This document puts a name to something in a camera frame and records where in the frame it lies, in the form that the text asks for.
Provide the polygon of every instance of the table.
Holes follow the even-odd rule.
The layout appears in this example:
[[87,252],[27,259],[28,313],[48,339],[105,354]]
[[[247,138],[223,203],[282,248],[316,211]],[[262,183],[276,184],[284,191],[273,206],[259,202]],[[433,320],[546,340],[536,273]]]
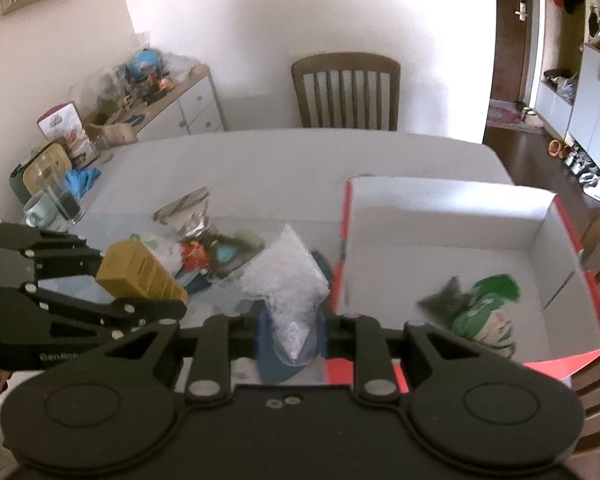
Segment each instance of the table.
[[[207,186],[219,228],[257,226],[273,236],[290,222],[335,263],[344,185],[361,174],[512,184],[490,148],[461,140],[330,129],[201,134],[118,148],[71,231],[101,250],[134,230],[159,234],[152,213]],[[61,290],[107,301],[92,278],[80,280]]]

